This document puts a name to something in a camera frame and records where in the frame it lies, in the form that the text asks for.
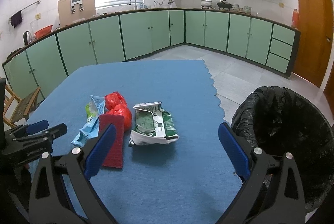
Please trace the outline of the light blue snack wrapper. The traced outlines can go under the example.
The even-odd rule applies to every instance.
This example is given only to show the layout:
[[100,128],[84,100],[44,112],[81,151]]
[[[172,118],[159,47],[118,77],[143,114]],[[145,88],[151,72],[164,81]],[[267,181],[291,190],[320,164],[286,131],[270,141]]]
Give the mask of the light blue snack wrapper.
[[105,111],[105,99],[101,96],[91,95],[90,102],[85,106],[87,122],[79,130],[77,136],[72,140],[75,147],[83,147],[85,143],[98,136],[99,133],[99,116]]

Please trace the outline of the red plastic bag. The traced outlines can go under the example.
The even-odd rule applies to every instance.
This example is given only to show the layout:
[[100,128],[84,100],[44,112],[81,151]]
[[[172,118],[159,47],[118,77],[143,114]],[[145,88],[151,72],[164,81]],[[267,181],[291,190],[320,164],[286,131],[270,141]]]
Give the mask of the red plastic bag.
[[117,91],[104,96],[105,107],[108,114],[122,116],[124,118],[124,132],[130,130],[132,125],[132,113],[127,106],[125,98]]

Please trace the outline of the green white crushed carton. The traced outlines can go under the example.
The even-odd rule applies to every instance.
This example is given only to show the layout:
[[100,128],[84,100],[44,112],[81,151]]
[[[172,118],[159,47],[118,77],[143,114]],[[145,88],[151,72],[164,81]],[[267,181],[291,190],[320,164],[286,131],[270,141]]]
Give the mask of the green white crushed carton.
[[135,126],[130,133],[129,147],[167,145],[179,139],[172,115],[160,101],[136,104],[133,108]]

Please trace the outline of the black lined trash bin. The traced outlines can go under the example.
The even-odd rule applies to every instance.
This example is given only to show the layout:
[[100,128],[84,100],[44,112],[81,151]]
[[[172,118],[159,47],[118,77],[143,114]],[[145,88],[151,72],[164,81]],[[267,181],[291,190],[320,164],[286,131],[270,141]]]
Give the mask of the black lined trash bin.
[[262,86],[239,106],[232,130],[269,155],[290,152],[304,189],[306,212],[318,208],[333,186],[333,131],[308,99],[278,86]]

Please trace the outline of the green lower kitchen cabinets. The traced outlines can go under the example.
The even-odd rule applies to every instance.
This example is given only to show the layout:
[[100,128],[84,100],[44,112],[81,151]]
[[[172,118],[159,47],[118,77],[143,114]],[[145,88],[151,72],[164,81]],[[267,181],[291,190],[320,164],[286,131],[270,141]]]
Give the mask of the green lower kitchen cabinets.
[[46,98],[78,68],[146,57],[189,44],[290,77],[300,32],[265,18],[219,10],[151,9],[107,14],[68,25],[3,62],[14,92]]

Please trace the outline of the wooden chair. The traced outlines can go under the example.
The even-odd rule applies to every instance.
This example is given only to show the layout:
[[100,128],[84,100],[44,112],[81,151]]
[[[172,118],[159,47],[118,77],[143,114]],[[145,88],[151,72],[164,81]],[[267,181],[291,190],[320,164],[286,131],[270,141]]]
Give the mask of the wooden chair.
[[[3,111],[4,123],[10,128],[15,128],[17,126],[16,122],[19,122],[21,119],[25,119],[25,121],[29,119],[30,113],[37,109],[39,93],[40,87],[22,99],[6,84]],[[12,115],[8,118],[6,113],[10,110],[12,105],[15,105],[15,108]]]

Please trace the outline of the blue table cloth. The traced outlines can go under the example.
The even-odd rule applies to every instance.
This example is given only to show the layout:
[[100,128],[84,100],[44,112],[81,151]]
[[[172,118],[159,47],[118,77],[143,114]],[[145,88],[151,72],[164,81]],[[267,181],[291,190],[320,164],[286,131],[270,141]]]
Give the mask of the blue table cloth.
[[123,167],[91,179],[119,223],[215,223],[241,181],[223,149],[225,116],[201,60],[144,60],[92,65],[70,74],[31,115],[67,125],[53,143],[69,153],[93,96],[119,92],[133,116],[123,141]]

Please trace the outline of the steel electric kettle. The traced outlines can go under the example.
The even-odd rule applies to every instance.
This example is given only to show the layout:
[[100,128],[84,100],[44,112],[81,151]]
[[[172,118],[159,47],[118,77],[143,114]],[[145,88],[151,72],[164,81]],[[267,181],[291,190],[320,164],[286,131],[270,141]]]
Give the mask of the steel electric kettle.
[[30,31],[27,30],[24,32],[23,40],[24,40],[24,45],[29,45],[30,43],[32,43],[33,39]]

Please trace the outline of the red plastic basin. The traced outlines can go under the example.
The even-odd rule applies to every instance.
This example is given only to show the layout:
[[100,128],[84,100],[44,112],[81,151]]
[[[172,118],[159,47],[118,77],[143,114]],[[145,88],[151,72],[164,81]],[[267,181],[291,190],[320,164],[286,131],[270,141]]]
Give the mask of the red plastic basin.
[[40,39],[52,32],[52,25],[43,27],[34,33],[36,39]]

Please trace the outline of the dark hanging towel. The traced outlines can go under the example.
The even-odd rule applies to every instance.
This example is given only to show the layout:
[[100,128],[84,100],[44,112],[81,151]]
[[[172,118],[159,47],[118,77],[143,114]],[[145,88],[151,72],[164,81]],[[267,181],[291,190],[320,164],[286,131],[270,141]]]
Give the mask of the dark hanging towel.
[[10,24],[13,28],[16,28],[18,25],[21,24],[22,20],[23,20],[22,19],[22,12],[21,12],[21,10],[19,10],[13,16],[11,16]]

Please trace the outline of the cardboard water purifier box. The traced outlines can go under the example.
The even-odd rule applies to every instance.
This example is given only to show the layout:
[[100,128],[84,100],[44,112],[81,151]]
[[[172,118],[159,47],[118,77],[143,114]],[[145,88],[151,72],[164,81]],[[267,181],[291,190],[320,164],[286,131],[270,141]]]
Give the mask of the cardboard water purifier box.
[[61,27],[87,20],[95,15],[95,0],[58,1],[58,16]]

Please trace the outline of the black wok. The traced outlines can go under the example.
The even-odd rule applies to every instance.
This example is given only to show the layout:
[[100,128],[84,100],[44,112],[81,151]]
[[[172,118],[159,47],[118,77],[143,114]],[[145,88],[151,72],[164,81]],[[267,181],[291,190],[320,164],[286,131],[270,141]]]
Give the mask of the black wok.
[[226,0],[217,2],[217,6],[219,10],[231,10],[233,4],[227,2]]

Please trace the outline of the white cooking pot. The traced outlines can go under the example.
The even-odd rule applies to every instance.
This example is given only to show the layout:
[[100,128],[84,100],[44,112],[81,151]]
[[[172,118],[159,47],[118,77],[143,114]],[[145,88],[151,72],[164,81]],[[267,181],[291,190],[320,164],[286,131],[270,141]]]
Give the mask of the white cooking pot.
[[212,0],[201,0],[200,4],[201,4],[202,9],[212,9],[213,8]]

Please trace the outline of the brown wooden door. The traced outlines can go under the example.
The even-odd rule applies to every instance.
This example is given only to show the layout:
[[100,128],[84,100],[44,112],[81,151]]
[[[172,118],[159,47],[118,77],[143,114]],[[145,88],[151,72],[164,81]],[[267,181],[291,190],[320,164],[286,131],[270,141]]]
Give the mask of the brown wooden door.
[[320,87],[332,49],[332,0],[298,0],[301,32],[293,72]]

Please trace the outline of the wall towel rail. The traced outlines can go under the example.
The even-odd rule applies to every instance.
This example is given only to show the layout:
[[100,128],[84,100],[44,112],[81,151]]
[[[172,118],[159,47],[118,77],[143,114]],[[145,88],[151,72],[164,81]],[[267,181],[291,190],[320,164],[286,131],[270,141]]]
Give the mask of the wall towel rail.
[[35,1],[35,2],[31,3],[31,4],[29,4],[29,5],[25,6],[24,8],[20,9],[20,11],[22,12],[22,11],[26,10],[27,8],[29,8],[30,6],[38,5],[40,3],[41,3],[41,0],[37,0],[37,1]]

